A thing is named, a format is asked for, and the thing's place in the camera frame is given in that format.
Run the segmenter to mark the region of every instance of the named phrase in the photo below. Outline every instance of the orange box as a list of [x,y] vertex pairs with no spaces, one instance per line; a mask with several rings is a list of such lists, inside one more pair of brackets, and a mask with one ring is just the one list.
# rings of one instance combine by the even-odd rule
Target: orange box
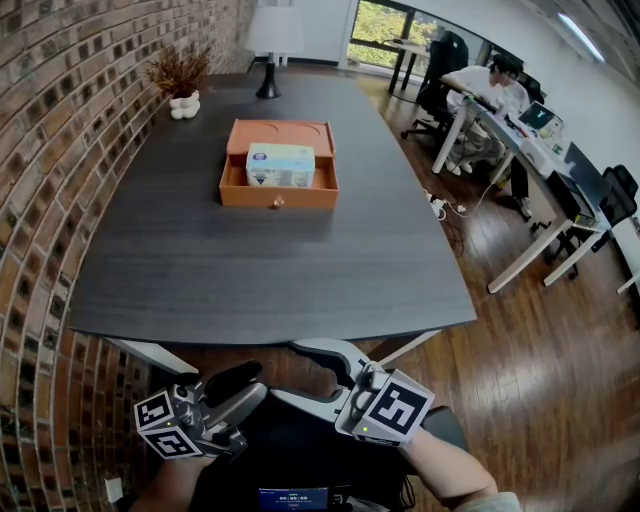
[[[311,188],[249,185],[246,163],[252,142],[313,147],[316,169]],[[227,143],[227,161],[220,180],[223,206],[333,209],[339,192],[336,146],[329,123],[236,119]]]

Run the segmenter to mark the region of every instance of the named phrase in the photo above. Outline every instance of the lamp shade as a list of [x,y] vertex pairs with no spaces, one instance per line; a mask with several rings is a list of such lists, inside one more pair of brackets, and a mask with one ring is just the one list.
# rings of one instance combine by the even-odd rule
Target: lamp shade
[[255,52],[295,53],[304,49],[297,7],[257,7],[245,48]]

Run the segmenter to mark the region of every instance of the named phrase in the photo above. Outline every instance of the wooden floor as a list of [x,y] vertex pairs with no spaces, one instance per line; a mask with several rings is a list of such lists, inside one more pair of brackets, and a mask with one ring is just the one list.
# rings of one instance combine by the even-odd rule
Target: wooden floor
[[[381,79],[357,81],[411,162],[416,186],[471,210],[486,184],[433,175],[428,139],[399,137],[424,112],[390,97]],[[503,201],[504,194],[490,192],[472,218],[449,213],[451,224],[443,226],[478,320],[444,331],[397,367],[455,411],[472,453],[501,489],[518,494],[526,512],[619,511],[640,473],[640,334],[629,298],[616,295],[623,267],[609,244],[580,262],[576,281],[563,277],[545,288],[551,267],[540,257],[488,295],[487,284],[531,243],[527,226]],[[333,385],[330,372],[285,349],[174,352],[203,371],[256,358],[271,384],[324,393]],[[418,497],[416,510],[441,510],[426,491]]]

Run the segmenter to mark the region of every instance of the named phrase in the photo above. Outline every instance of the man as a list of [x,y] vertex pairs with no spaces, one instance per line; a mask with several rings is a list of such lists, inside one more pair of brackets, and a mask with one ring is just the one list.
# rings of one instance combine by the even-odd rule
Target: man
[[[521,512],[516,495],[498,492],[495,480],[476,459],[426,430],[419,429],[401,449],[401,453],[438,501],[455,512]],[[165,462],[151,485],[133,504],[131,511],[187,512],[200,472],[211,460],[194,457]],[[211,489],[211,502],[207,503],[207,510],[218,511],[216,494],[225,491]],[[352,510],[360,512],[387,510],[380,505],[352,498],[348,503]]]
[[[504,108],[507,105],[505,87],[513,85],[520,73],[522,64],[508,55],[496,55],[491,67],[469,66],[442,77],[441,81],[455,89],[447,96],[449,111],[456,115],[467,94],[493,105]],[[465,140],[454,145],[446,162],[447,170],[460,176],[461,170],[471,173],[471,163],[480,160],[499,160],[504,156],[505,147],[500,139],[482,123],[477,122],[471,113],[462,126]]]

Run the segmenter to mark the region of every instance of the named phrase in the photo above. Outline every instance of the tissue box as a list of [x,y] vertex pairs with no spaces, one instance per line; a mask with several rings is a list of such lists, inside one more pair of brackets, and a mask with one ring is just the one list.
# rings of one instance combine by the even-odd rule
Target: tissue box
[[252,186],[311,187],[315,157],[310,146],[251,143],[247,181]]

